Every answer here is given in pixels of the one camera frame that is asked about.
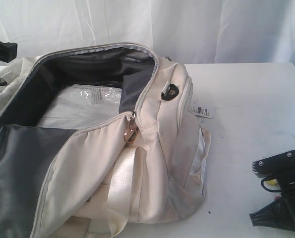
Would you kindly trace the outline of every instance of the cream strap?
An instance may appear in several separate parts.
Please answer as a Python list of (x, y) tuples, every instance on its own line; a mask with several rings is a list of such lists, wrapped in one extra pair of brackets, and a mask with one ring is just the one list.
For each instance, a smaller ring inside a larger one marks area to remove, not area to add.
[(86, 233), (85, 238), (114, 237), (124, 229), (131, 205), (136, 151), (137, 147), (124, 147), (114, 165), (107, 200), (107, 219), (111, 235)]

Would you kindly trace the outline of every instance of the white table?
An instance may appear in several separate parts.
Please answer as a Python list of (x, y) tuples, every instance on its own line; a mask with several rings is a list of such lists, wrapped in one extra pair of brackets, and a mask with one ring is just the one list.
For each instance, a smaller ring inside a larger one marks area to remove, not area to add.
[(193, 78), (194, 99), (216, 108), (214, 119), (199, 118), (212, 133), (206, 201), (186, 220), (129, 224), (119, 237), (295, 237), (292, 232), (253, 227), (249, 218), (277, 195), (261, 187), (251, 163), (295, 149), (295, 67), (291, 63), (186, 67)]

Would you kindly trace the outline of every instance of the zipper pull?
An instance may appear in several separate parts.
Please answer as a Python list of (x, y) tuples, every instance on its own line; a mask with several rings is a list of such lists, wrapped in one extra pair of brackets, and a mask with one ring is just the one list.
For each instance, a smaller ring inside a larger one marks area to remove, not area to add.
[(132, 111), (132, 114), (129, 117), (128, 129), (124, 133), (124, 140), (127, 144), (133, 143), (138, 133), (138, 128), (137, 128), (137, 125), (135, 124), (135, 117), (136, 117), (136, 112)]

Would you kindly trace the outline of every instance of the tag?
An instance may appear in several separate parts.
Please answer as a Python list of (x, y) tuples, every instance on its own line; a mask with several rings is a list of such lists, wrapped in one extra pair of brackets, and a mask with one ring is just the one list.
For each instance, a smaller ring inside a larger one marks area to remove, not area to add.
[(104, 102), (103, 89), (100, 87), (93, 87), (91, 90), (92, 104), (99, 104)]
[(190, 110), (196, 116), (213, 119), (215, 109), (210, 107), (201, 107), (198, 105), (190, 106)]

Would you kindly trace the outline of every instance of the cream bag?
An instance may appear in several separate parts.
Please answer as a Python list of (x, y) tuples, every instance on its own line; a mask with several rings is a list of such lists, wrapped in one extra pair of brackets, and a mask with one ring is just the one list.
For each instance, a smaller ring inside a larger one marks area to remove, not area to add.
[[(60, 91), (75, 84), (121, 88), (119, 114), (83, 129), (38, 127)], [(136, 44), (7, 66), (0, 72), (0, 238), (113, 237), (127, 222), (191, 215), (204, 199), (210, 145), (189, 111), (191, 97), (184, 65)]]

